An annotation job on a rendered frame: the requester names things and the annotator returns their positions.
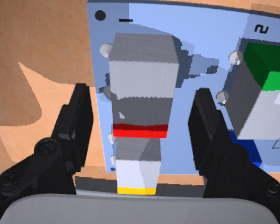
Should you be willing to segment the grey block with green end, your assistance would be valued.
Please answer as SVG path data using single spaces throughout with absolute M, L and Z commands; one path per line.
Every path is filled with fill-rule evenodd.
M 280 138 L 280 46 L 247 43 L 225 108 L 237 139 Z

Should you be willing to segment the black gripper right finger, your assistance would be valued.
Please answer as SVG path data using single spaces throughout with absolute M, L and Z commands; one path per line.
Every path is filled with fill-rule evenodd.
M 280 224 L 280 183 L 249 161 L 242 145 L 232 143 L 209 88 L 196 90 L 188 130 L 195 169 L 208 179 L 203 198 L 253 201 L 271 210 Z

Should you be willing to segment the white block with blue end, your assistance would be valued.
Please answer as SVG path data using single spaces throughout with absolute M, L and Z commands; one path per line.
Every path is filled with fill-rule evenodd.
M 243 147 L 248 151 L 249 161 L 253 162 L 253 164 L 259 167 L 262 164 L 262 160 L 254 140 L 237 139 L 234 131 L 229 131 L 229 134 L 231 136 L 232 143 L 243 145 Z M 208 179 L 204 178 L 203 176 L 204 188 L 206 188 L 207 180 Z

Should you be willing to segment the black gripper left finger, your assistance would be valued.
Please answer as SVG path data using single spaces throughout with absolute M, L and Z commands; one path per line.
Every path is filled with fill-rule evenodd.
M 72 176 L 85 166 L 93 123 L 90 88 L 76 83 L 51 136 L 39 140 L 32 155 L 0 174 L 0 220 L 11 203 L 26 196 L 77 195 Z

